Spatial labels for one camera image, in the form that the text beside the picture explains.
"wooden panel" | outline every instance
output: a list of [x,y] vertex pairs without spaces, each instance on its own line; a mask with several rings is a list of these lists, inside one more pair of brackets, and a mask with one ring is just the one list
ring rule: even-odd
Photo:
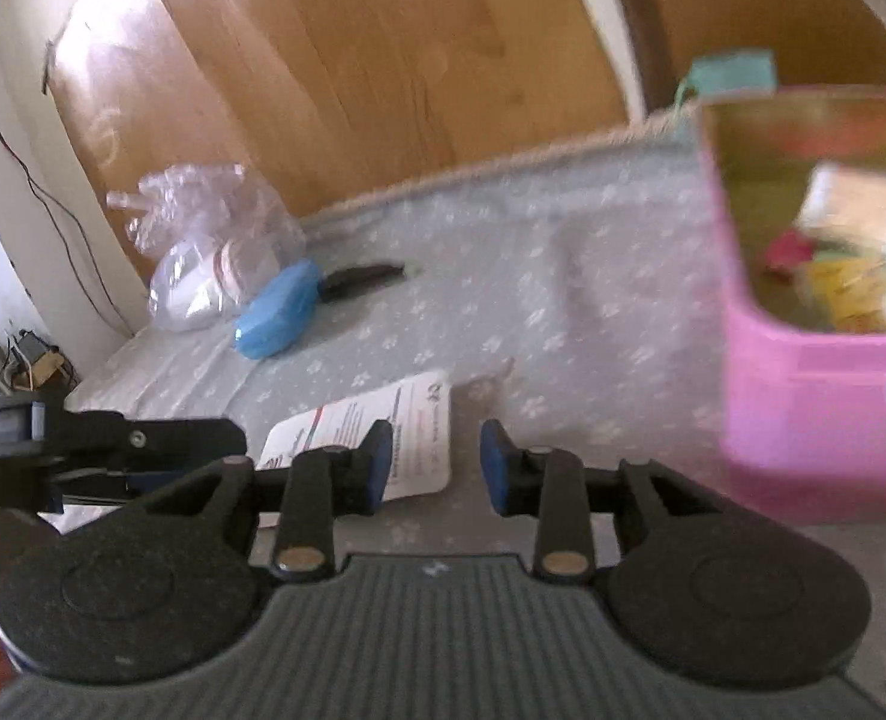
[[886,85],[886,31],[861,0],[624,1],[650,108],[671,103],[694,58],[737,47],[774,49],[785,85]]
[[626,121],[580,0],[80,0],[51,79],[99,194],[227,158],[300,215]]

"plastic bag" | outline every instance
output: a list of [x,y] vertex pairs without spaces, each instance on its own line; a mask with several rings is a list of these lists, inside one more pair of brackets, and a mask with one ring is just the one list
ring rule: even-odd
[[153,324],[195,330],[237,314],[286,266],[305,236],[266,179],[243,165],[175,165],[113,191],[110,208],[144,211],[126,232],[160,258],[150,280]]

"pink bin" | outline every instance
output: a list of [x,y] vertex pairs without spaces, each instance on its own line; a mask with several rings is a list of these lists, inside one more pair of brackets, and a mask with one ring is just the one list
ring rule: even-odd
[[759,266],[817,161],[886,170],[886,96],[727,100],[704,107],[701,127],[723,261],[730,492],[791,522],[886,517],[886,336],[800,329],[792,290]]

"yellow packet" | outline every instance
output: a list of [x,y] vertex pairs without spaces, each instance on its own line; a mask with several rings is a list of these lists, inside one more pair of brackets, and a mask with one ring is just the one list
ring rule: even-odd
[[878,257],[844,257],[806,263],[812,296],[841,333],[886,333],[886,268]]

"black cable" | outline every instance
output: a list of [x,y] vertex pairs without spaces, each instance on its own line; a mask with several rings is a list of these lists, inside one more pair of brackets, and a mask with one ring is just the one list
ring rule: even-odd
[[118,306],[116,306],[116,304],[113,302],[113,298],[110,297],[110,291],[106,288],[106,282],[103,281],[103,274],[101,274],[101,272],[99,271],[99,266],[98,264],[96,264],[96,257],[92,253],[92,246],[89,243],[89,237],[86,235],[86,230],[83,227],[83,223],[81,223],[81,221],[79,220],[79,217],[77,217],[75,213],[68,209],[67,206],[62,204],[62,202],[58,201],[54,196],[52,196],[49,191],[43,189],[43,186],[41,186],[40,183],[38,183],[38,181],[33,177],[32,173],[29,170],[29,167],[26,165],[26,162],[23,162],[22,158],[15,151],[13,151],[12,146],[10,146],[9,142],[6,140],[6,136],[3,135],[2,130],[0,130],[0,143],[2,144],[3,148],[6,149],[9,156],[11,156],[14,161],[16,161],[17,165],[22,168],[22,171],[26,176],[26,183],[29,185],[29,190],[33,194],[33,197],[36,197],[36,199],[38,199],[38,201],[43,204],[43,208],[46,209],[46,215],[48,215],[49,220],[51,221],[51,223],[53,223],[53,229],[55,229],[56,234],[60,236],[62,247],[67,252],[67,261],[70,262],[70,269],[72,269],[73,275],[76,277],[76,283],[79,284],[80,289],[83,291],[84,295],[86,295],[86,300],[89,300],[89,304],[92,306],[92,309],[96,312],[98,317],[100,317],[100,319],[105,322],[110,330],[113,330],[113,332],[115,333],[120,332],[119,328],[116,327],[113,322],[110,322],[108,319],[106,319],[103,312],[99,310],[99,307],[92,299],[92,295],[89,294],[89,290],[86,289],[86,285],[83,283],[83,279],[81,278],[79,271],[77,271],[76,269],[76,263],[73,261],[72,253],[70,252],[70,243],[67,242],[67,238],[64,234],[62,234],[62,229],[60,228],[59,223],[57,223],[56,217],[54,217],[53,211],[49,207],[49,203],[46,202],[47,200],[56,205],[56,207],[59,208],[62,213],[65,213],[68,217],[70,217],[76,223],[76,226],[79,227],[80,235],[83,236],[83,242],[86,245],[86,252],[88,252],[89,259],[92,261],[92,268],[96,273],[96,278],[99,281],[99,286],[103,290],[103,294],[106,296],[106,300],[108,300],[110,306],[113,307],[113,311],[115,311],[115,314],[119,317],[120,322],[122,322],[123,326],[129,331],[130,336],[134,336],[136,333],[134,333],[134,330],[132,329],[132,327],[130,327],[129,322],[126,322],[126,317],[123,317],[122,312],[120,312]]

